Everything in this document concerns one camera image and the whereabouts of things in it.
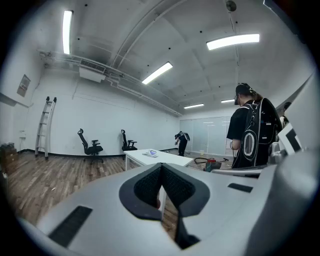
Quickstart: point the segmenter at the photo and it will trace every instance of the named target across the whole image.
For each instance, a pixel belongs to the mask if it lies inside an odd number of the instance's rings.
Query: person
[[[180,142],[179,143],[179,147],[178,147],[178,152],[179,152],[178,156],[184,157],[185,156],[185,150],[186,150],[187,143],[188,143],[188,140],[185,137],[185,133],[180,131],[178,134],[176,134],[174,136],[174,138],[176,139],[175,145],[177,145],[178,142]]]
[[[285,128],[286,125],[289,123],[289,120],[286,118],[286,110],[290,107],[290,105],[291,105],[291,102],[286,102],[284,104],[284,107],[283,107],[284,115],[280,117],[282,128]]]
[[[235,93],[236,95],[234,99],[234,104],[239,105],[240,108],[233,113],[230,119],[229,130],[226,137],[232,140],[230,143],[230,147],[233,150],[238,150],[241,147],[243,134],[247,128],[246,125],[247,125],[247,117],[250,109],[249,107],[252,106],[253,103],[255,104],[259,103],[263,99],[263,97],[260,94],[258,94],[254,89],[252,89],[247,83],[239,84],[235,89]],[[269,147],[269,144],[272,143],[273,141],[268,141],[269,142],[268,144],[267,143],[258,144],[255,166],[267,164],[268,157],[269,157],[268,147]],[[239,155],[240,155],[240,150],[238,150],[236,156],[233,159],[233,164],[232,164],[233,169],[253,166],[253,163],[249,161],[246,157],[240,156],[240,160],[239,159],[237,160],[237,157]]]

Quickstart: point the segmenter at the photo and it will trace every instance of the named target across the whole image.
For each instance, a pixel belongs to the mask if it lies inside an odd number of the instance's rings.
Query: ladder
[[[36,132],[34,154],[35,154],[35,157],[37,157],[39,153],[39,149],[44,149],[45,160],[48,160],[48,142],[49,142],[49,136],[50,136],[50,127],[51,127],[51,121],[52,121],[52,114],[54,112],[56,102],[57,102],[56,97],[54,97],[53,101],[50,101],[49,96],[46,97],[45,104],[41,113],[38,131]],[[45,134],[42,134],[43,126],[46,126]],[[44,137],[45,139],[44,147],[40,145],[41,137]]]

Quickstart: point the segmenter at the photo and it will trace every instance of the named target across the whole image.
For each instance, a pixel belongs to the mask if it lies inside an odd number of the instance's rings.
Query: ceiling light
[[[166,72],[167,70],[169,70],[171,68],[172,68],[172,65],[170,64],[170,62],[167,62],[162,67],[160,67],[156,71],[154,71],[151,75],[149,75],[146,79],[144,79],[142,81],[142,83],[145,84],[145,85],[150,83],[153,79],[157,78],[162,73]]]
[[[226,103],[226,102],[235,102],[235,99],[225,99],[225,100],[221,100],[221,103]]]
[[[184,108],[185,109],[190,109],[190,108],[195,108],[195,107],[201,107],[201,106],[204,106],[205,104],[198,104],[198,105],[192,105],[192,106],[185,106]]]
[[[241,34],[233,35],[218,40],[209,41],[206,43],[209,50],[214,50],[220,47],[232,46],[244,43],[257,43],[260,40],[259,34]]]
[[[62,23],[62,42],[63,42],[63,52],[65,54],[70,54],[70,28],[72,20],[72,10],[65,10],[63,14]]]

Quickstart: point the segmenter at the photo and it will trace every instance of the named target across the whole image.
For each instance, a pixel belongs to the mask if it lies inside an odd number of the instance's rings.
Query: black hose
[[[207,161],[204,161],[204,162],[197,162],[196,160],[197,159],[205,159],[205,160],[209,160],[209,159],[214,159],[214,158],[204,158],[204,157],[197,157],[197,158],[195,158],[194,159],[194,162],[196,163],[196,164],[204,164],[204,163],[206,163]],[[216,163],[222,163],[222,162],[225,162],[225,161],[229,161],[229,159],[226,159],[226,158],[223,158],[224,160],[223,161],[216,161]]]

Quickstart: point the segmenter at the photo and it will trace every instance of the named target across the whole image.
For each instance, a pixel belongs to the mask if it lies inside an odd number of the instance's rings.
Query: black office chair
[[[92,165],[94,160],[101,160],[101,163],[104,162],[104,160],[100,157],[98,157],[98,153],[102,150],[104,150],[100,145],[100,143],[96,143],[98,140],[92,140],[92,146],[88,147],[88,143],[85,140],[84,136],[83,136],[84,130],[80,129],[78,131],[78,135],[80,137],[80,139],[82,140],[82,144],[84,147],[84,153],[86,155],[91,155],[90,157],[86,157],[85,159],[83,159],[83,161],[86,161],[86,159],[91,159],[91,163],[90,165]]]
[[[127,143],[127,139],[126,139],[126,131],[125,130],[121,130],[121,133],[123,135],[123,146],[122,146],[122,150],[123,151],[132,151],[132,150],[138,150],[134,144],[137,143],[136,141],[133,140],[128,140]]]

